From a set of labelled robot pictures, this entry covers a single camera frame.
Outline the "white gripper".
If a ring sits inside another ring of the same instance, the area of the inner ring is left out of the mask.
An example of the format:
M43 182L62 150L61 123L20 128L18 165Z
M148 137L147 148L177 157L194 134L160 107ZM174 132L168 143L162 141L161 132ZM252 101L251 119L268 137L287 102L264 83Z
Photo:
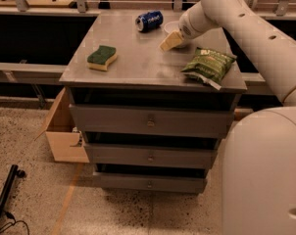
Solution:
M178 21L178 30L172 31L162 41L159 48L167 52L172 48L183 48L185 46L185 39L194 39L197 37L197 31L192 27L189 19L189 14L184 12Z

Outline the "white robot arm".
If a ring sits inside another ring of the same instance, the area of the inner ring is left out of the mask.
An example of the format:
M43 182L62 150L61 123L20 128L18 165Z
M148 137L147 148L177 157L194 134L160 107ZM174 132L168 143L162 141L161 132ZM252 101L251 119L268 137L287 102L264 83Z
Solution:
M222 235L296 235L296 41L250 0L200 0L161 44L170 50L221 27L256 68L222 158Z

